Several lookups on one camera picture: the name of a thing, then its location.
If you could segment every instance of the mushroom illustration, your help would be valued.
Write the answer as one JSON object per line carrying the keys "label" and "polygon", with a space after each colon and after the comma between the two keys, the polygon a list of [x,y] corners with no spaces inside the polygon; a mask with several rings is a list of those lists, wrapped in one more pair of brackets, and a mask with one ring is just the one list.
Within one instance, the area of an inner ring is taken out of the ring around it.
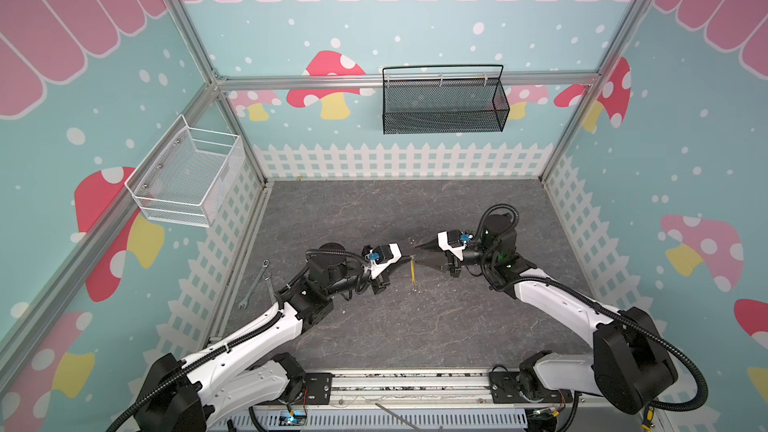
{"label": "mushroom illustration", "polygon": [[[629,62],[621,57],[616,69],[610,74],[610,78],[603,86],[603,90],[598,94],[597,100],[592,104],[581,122],[584,130],[595,133],[598,129],[598,118],[603,110],[608,113],[610,124],[614,128],[619,127],[627,115],[631,89],[632,74]],[[572,85],[554,98],[554,104],[557,107],[574,106],[581,99],[585,90],[585,86]]]}
{"label": "mushroom illustration", "polygon": [[[302,73],[304,76],[361,76],[365,71],[348,56],[332,50],[323,50],[312,59]],[[350,116],[350,108],[344,101],[345,93],[371,96],[373,89],[324,89],[292,90],[288,92],[288,103],[294,107],[311,106],[318,100],[322,102],[320,117],[325,120],[342,120]]]}
{"label": "mushroom illustration", "polygon": [[763,396],[763,400],[768,404],[768,369],[750,367],[746,370],[746,374],[750,376],[752,385],[755,386],[757,392]]}
{"label": "mushroom illustration", "polygon": [[509,115],[507,119],[520,120],[525,117],[525,104],[537,103],[543,105],[549,102],[549,91],[546,86],[510,86],[507,87]]}
{"label": "mushroom illustration", "polygon": [[63,314],[2,398],[5,432],[37,432],[45,422],[53,390],[75,398],[85,386],[96,357],[70,354],[72,343],[91,323],[91,312]]}
{"label": "mushroom illustration", "polygon": [[[132,171],[130,167],[106,168],[80,182],[74,190],[79,232],[72,234],[73,241],[80,240],[91,230],[101,213],[122,190],[124,178]],[[150,223],[136,210],[85,279],[85,288],[91,300],[104,301],[118,290],[127,252],[136,255],[141,267],[149,268],[160,253],[164,239],[163,226]]]}
{"label": "mushroom illustration", "polygon": [[734,316],[745,332],[768,348],[768,304],[742,298],[734,305]]}
{"label": "mushroom illustration", "polygon": [[270,118],[270,114],[266,113],[263,104],[271,106],[282,104],[282,101],[272,90],[233,90],[228,97],[238,117],[245,117],[247,110],[248,118],[254,122],[262,122]]}
{"label": "mushroom illustration", "polygon": [[663,216],[659,237],[672,237],[681,242],[667,251],[667,258],[678,273],[689,277],[705,263],[715,285],[723,292],[736,286],[744,269],[741,238],[728,222],[707,218]]}

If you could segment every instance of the white wire mesh basket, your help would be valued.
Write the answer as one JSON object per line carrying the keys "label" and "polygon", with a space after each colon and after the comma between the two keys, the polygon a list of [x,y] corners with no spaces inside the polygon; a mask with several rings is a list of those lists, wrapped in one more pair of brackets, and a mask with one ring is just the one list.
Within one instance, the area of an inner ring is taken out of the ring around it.
{"label": "white wire mesh basket", "polygon": [[125,181],[149,220],[209,227],[243,167],[243,139],[189,127],[184,116]]}

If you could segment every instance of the gray marble floor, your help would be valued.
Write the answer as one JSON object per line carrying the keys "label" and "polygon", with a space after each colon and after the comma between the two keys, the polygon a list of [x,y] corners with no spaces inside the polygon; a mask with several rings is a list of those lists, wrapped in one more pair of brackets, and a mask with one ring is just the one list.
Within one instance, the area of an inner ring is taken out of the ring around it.
{"label": "gray marble floor", "polygon": [[[276,182],[236,303],[253,283],[264,259],[275,284],[297,273],[308,248],[338,242],[359,252],[363,245],[423,242],[437,232],[474,230],[480,215],[498,202],[520,211],[518,251],[553,278],[589,293],[584,276],[536,180],[411,180]],[[288,351],[304,368],[516,367],[529,352],[589,351],[585,342],[544,312],[488,290],[482,278],[451,278],[416,266],[417,290],[408,267],[374,296],[334,299],[320,324],[274,352]],[[235,305],[231,333],[269,306],[266,288],[249,307]]]}

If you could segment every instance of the wrench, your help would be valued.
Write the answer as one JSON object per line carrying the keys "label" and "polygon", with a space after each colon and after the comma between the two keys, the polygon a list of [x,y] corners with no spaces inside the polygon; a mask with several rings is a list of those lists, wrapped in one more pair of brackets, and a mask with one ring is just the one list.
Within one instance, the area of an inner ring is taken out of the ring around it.
{"label": "wrench", "polygon": [[237,305],[237,308],[246,308],[248,307],[248,299],[256,290],[256,286],[258,285],[259,281],[261,280],[262,276],[264,275],[264,272],[266,271],[266,267],[270,264],[270,261],[265,260],[264,265],[261,266],[261,270],[259,270],[259,273],[256,274],[256,280],[254,280],[254,284],[250,286],[248,289],[248,293],[245,294],[245,298],[240,301],[240,303]]}

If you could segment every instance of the black wire mesh basket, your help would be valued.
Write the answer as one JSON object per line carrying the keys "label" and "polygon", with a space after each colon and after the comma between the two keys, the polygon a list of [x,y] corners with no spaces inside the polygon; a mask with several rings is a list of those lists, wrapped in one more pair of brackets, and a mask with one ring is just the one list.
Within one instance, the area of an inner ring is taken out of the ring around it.
{"label": "black wire mesh basket", "polygon": [[501,65],[384,67],[385,134],[501,132],[509,114]]}

